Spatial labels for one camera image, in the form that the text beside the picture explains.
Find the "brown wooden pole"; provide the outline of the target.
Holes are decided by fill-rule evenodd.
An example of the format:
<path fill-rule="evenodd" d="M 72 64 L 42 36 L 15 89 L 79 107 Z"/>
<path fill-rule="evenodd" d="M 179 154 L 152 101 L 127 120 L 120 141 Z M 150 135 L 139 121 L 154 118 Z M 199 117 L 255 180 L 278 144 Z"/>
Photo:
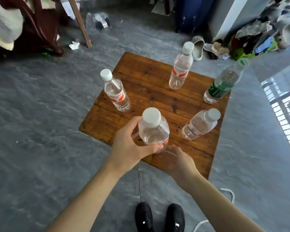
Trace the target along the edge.
<path fill-rule="evenodd" d="M 74 15 L 76 17 L 76 20 L 77 20 L 77 22 L 78 22 L 78 24 L 80 26 L 82 35 L 83 35 L 83 37 L 85 39 L 85 42 L 86 42 L 86 46 L 87 46 L 87 48 L 90 48 L 92 46 L 91 40 L 89 38 L 88 32 L 87 32 L 86 27 L 84 25 L 84 22 L 82 20 L 82 16 L 80 14 L 80 11 L 79 11 L 79 9 L 77 7 L 77 3 L 76 3 L 75 0 L 68 0 L 68 1 L 69 1 L 70 5 L 71 5 L 71 8 L 72 8 L 73 13 L 74 13 Z"/>

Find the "white paper sheet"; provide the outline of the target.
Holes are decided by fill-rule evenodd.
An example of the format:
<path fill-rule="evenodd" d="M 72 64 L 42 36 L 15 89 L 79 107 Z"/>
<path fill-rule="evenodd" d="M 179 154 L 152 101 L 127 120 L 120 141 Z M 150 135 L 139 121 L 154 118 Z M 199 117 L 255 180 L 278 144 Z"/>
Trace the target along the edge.
<path fill-rule="evenodd" d="M 70 17 L 73 20 L 76 20 L 76 16 L 75 16 L 75 14 L 74 14 L 74 12 L 72 10 L 72 7 L 71 7 L 70 3 L 68 1 L 63 2 L 62 6 L 63 6 L 66 14 L 68 15 L 68 17 Z"/>

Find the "pile of clothes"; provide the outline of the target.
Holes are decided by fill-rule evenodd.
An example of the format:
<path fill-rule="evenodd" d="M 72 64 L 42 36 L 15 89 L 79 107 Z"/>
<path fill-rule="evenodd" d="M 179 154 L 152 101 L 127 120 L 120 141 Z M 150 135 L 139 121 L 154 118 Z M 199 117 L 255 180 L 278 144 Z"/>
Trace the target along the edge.
<path fill-rule="evenodd" d="M 218 0 L 209 20 L 210 59 L 252 58 L 278 50 L 274 24 L 290 18 L 290 0 Z"/>

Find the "clear plastic bag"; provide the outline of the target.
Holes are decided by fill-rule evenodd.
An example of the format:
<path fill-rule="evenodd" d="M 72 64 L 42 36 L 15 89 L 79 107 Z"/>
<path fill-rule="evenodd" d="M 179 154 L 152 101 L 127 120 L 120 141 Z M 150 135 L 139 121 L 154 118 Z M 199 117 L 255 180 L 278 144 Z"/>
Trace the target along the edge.
<path fill-rule="evenodd" d="M 110 27 L 110 20 L 109 16 L 105 12 L 99 12 L 99 13 L 91 13 L 88 12 L 86 16 L 86 29 L 92 30 L 103 30 L 105 28 Z"/>

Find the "person's left hand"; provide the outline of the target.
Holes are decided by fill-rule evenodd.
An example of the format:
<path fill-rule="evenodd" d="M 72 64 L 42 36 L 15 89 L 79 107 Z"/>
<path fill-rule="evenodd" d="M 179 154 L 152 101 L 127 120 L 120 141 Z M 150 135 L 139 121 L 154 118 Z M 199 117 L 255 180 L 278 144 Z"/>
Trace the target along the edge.
<path fill-rule="evenodd" d="M 107 164 L 119 176 L 123 176 L 130 171 L 144 158 L 136 155 L 137 145 L 133 141 L 135 136 L 138 135 L 133 130 L 141 119 L 141 116 L 133 117 L 115 136 Z"/>

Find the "person's black left shoe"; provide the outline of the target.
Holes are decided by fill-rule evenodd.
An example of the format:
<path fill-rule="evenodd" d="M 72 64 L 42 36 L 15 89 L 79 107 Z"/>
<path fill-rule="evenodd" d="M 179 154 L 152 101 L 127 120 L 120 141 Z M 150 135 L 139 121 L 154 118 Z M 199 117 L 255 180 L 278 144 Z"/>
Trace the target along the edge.
<path fill-rule="evenodd" d="M 140 202 L 135 210 L 135 223 L 138 232 L 155 232 L 151 207 L 146 202 Z"/>

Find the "person's right forearm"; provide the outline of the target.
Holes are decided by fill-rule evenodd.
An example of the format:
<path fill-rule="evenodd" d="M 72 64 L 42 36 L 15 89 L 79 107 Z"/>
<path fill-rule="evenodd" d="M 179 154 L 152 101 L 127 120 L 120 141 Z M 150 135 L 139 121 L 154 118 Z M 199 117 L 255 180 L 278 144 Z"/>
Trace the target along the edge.
<path fill-rule="evenodd" d="M 191 195 L 216 232 L 266 232 L 202 175 L 180 179 L 178 185 Z"/>

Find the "clear water bottle red label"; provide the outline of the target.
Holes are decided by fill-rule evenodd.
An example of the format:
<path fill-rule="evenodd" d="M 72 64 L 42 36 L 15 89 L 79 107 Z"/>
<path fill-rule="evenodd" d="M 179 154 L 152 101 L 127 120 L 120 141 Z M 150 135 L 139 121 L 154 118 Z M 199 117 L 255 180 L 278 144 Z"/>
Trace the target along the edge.
<path fill-rule="evenodd" d="M 187 140 L 194 140 L 209 133 L 218 123 L 220 111 L 212 108 L 201 110 L 182 128 L 182 136 Z"/>
<path fill-rule="evenodd" d="M 120 79 L 113 77 L 109 69 L 103 69 L 100 73 L 104 80 L 104 92 L 110 98 L 114 106 L 120 112 L 130 110 L 130 101 Z"/>
<path fill-rule="evenodd" d="M 171 89 L 178 90 L 184 84 L 194 61 L 193 49 L 194 44 L 190 41 L 186 42 L 182 47 L 182 52 L 176 56 L 169 80 Z"/>
<path fill-rule="evenodd" d="M 155 152 L 163 152 L 170 135 L 170 128 L 166 118 L 154 107 L 143 111 L 142 119 L 138 122 L 139 136 L 145 145 L 162 144 L 163 148 Z"/>

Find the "person's black shoe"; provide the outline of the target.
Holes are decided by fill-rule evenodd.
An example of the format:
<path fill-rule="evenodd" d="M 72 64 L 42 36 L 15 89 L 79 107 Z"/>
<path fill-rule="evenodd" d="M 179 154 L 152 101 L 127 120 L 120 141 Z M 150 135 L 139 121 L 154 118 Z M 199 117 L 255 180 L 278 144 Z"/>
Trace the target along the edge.
<path fill-rule="evenodd" d="M 151 207 L 146 202 L 140 202 L 135 210 L 135 223 L 138 232 L 155 232 Z"/>
<path fill-rule="evenodd" d="M 171 204 L 166 213 L 165 232 L 184 232 L 185 215 L 182 207 L 176 203 Z"/>

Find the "dark red wooden chair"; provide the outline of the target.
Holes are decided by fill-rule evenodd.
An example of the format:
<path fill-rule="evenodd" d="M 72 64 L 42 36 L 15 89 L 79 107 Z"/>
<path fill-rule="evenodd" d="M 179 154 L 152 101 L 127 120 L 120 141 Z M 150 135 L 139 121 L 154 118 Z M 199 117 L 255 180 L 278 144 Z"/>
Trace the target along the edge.
<path fill-rule="evenodd" d="M 12 51 L 0 47 L 0 57 L 8 54 L 41 53 L 49 50 L 63 56 L 58 44 L 58 28 L 68 16 L 60 0 L 0 0 L 4 9 L 19 9 L 23 15 L 23 31 Z"/>

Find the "white cloth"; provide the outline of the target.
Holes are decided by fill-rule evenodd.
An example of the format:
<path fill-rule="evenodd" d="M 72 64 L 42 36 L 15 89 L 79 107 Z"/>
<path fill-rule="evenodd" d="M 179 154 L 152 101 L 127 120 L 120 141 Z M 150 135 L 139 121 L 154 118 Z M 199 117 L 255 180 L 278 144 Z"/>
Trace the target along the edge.
<path fill-rule="evenodd" d="M 19 9 L 4 9 L 0 4 L 0 47 L 12 51 L 23 31 L 23 15 Z"/>

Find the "grey slipper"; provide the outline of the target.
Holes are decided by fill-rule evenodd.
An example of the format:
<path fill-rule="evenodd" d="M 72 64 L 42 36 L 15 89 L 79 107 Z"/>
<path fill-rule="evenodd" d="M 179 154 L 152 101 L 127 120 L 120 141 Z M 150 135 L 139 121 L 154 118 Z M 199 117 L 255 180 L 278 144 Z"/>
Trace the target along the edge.
<path fill-rule="evenodd" d="M 194 49 L 192 51 L 192 56 L 194 61 L 200 61 L 203 58 L 203 49 L 204 49 L 204 39 L 202 36 L 194 36 L 192 41 L 194 44 Z"/>

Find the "person's left forearm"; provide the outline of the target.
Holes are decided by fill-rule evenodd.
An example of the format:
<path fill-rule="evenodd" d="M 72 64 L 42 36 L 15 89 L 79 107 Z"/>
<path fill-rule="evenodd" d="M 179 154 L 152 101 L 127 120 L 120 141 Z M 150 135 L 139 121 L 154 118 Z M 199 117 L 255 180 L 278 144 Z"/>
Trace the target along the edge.
<path fill-rule="evenodd" d="M 124 161 L 119 164 L 108 160 L 45 232 L 90 232 L 116 183 L 137 163 Z"/>

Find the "grey shoe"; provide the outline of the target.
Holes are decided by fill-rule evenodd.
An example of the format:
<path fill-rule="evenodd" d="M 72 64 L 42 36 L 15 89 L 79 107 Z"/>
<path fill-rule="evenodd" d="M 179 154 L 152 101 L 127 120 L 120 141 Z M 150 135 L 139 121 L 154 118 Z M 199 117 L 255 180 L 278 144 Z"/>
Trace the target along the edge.
<path fill-rule="evenodd" d="M 287 49 L 290 46 L 290 18 L 284 18 L 274 24 L 277 30 L 275 41 L 279 49 Z"/>

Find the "blue suitcase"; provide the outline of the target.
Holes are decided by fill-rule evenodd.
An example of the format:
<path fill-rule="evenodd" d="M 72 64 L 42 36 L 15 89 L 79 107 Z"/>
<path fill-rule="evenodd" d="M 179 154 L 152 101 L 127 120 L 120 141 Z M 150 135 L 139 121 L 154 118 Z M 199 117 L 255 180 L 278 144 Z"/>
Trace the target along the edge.
<path fill-rule="evenodd" d="M 194 33 L 204 26 L 216 0 L 175 0 L 174 20 L 177 33 Z"/>

